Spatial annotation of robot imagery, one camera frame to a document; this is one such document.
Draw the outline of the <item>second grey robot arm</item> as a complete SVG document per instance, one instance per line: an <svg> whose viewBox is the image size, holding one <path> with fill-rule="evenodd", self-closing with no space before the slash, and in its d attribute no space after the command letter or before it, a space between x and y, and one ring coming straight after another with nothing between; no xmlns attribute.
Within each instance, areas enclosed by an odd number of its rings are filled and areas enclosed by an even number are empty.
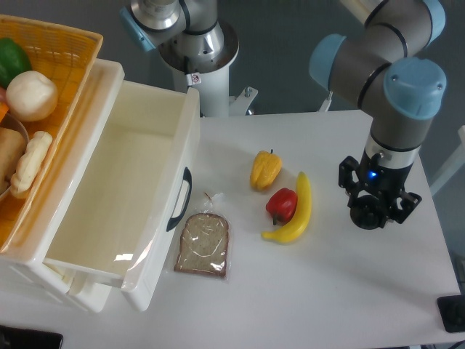
<svg viewBox="0 0 465 349"><path fill-rule="evenodd" d="M149 52L181 33L209 32L218 21L218 2L131 1L119 17L131 40Z"/></svg>

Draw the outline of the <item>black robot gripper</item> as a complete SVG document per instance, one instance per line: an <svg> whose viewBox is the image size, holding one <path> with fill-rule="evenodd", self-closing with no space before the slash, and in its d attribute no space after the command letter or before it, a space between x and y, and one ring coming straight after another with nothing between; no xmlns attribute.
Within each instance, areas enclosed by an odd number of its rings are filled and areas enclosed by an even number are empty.
<svg viewBox="0 0 465 349"><path fill-rule="evenodd" d="M381 155L352 156L339 164L340 188L349 196L347 206L353 223L362 229L383 228L387 222L405 222L422 197L405 190L412 166L391 169L381 165Z"/></svg>

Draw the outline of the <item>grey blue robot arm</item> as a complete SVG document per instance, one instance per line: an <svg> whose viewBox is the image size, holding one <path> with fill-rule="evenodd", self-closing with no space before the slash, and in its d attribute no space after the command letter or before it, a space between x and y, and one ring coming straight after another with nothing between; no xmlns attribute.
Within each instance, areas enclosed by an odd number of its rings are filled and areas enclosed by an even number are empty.
<svg viewBox="0 0 465 349"><path fill-rule="evenodd" d="M362 158L339 165L339 186L360 228L402 223L421 202L405 181L440 110L447 78L418 53L442 33L445 20L439 1L382 1L358 40L328 35L310 57L310 76L372 119Z"/></svg>

